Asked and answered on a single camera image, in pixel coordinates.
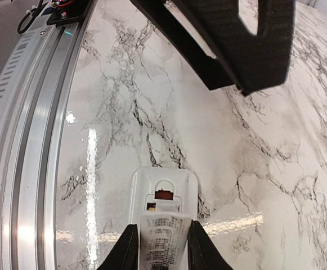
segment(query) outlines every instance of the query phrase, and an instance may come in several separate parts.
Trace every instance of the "white marble pattern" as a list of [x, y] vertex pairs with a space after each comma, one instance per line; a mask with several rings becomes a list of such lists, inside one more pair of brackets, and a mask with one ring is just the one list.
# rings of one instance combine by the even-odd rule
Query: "white marble pattern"
[[320, 0], [297, 0], [297, 1], [304, 3], [310, 7], [317, 7]]
[[244, 98], [235, 87], [208, 91], [128, 1], [98, 2], [62, 138], [59, 270], [102, 263], [127, 225], [140, 166], [197, 176], [199, 220], [234, 269], [327, 269], [327, 19], [297, 3], [295, 21], [286, 83]]

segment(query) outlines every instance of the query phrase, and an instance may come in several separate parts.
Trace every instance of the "gray metal frame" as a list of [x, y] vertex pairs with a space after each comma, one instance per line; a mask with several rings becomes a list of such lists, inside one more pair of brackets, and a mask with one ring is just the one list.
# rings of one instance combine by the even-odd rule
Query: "gray metal frame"
[[0, 270], [56, 269], [62, 127], [94, 6], [80, 24], [56, 28], [40, 17], [0, 76]]

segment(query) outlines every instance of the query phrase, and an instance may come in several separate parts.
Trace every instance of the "white plastic holder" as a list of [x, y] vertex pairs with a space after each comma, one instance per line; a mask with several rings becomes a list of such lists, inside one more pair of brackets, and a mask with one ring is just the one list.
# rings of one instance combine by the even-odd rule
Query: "white plastic holder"
[[[155, 198], [157, 191], [173, 193], [173, 200]], [[132, 176], [131, 208], [129, 223], [137, 224], [140, 231], [142, 215], [152, 213], [174, 213], [197, 220], [198, 180], [189, 170], [141, 167]], [[188, 269], [187, 246], [183, 254], [180, 270]]]

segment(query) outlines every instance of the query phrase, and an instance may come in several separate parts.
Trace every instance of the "white plastic object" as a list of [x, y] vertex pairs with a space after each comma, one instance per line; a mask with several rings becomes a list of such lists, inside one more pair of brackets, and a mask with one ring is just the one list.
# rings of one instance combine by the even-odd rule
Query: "white plastic object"
[[140, 225], [140, 269], [179, 270], [191, 218], [182, 213], [146, 211]]
[[[155, 192], [160, 190], [172, 192], [173, 200], [156, 199]], [[149, 205], [155, 205], [155, 211], [150, 211]], [[129, 223], [138, 225], [141, 238], [142, 229], [146, 229], [141, 228], [142, 215], [149, 213], [177, 214], [180, 217], [189, 218], [189, 220], [197, 220], [197, 205], [198, 180], [189, 170], [141, 167], [132, 175]], [[187, 248], [179, 269], [188, 269]]]

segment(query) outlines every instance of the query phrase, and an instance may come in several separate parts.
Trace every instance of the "black plastic part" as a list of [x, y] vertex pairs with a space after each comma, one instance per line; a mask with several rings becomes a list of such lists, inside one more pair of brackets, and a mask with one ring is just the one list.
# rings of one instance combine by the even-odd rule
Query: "black plastic part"
[[43, 0], [40, 0], [37, 7], [32, 8], [29, 12], [26, 13], [26, 15], [24, 15], [23, 19], [19, 22], [18, 27], [17, 27], [17, 32], [19, 34], [23, 34], [30, 28], [30, 26], [34, 22], [35, 18], [38, 17], [38, 15], [44, 9], [46, 4], [47, 3], [43, 4]]
[[131, 2], [166, 36], [191, 65], [210, 90], [233, 84], [218, 60], [205, 54], [194, 38], [166, 9], [161, 0], [131, 0]]
[[98, 270], [138, 270], [138, 228], [128, 225]]
[[147, 209], [146, 210], [150, 210], [150, 208], [156, 208], [156, 203], [154, 203], [154, 202], [147, 203]]
[[[55, 8], [52, 15], [47, 20], [47, 25], [55, 24], [56, 26], [78, 23], [87, 16], [89, 7], [93, 0], [76, 0], [69, 6]], [[62, 18], [61, 14], [66, 12], [66, 17]]]
[[41, 14], [41, 16], [52, 14], [55, 9], [53, 7], [47, 7]]
[[[98, 270], [138, 270], [138, 228], [128, 225]], [[189, 270], [233, 270], [198, 221], [188, 234]]]
[[167, 14], [169, 11], [163, 11], [164, 1], [131, 0], [173, 43], [209, 89], [230, 82], [246, 96], [285, 82], [293, 39], [295, 0], [259, 0], [257, 35], [251, 34], [242, 22], [239, 0], [172, 1], [218, 61], [203, 52], [189, 33], [178, 26], [180, 23]]
[[233, 270], [198, 221], [192, 221], [189, 230], [188, 260], [189, 270]]

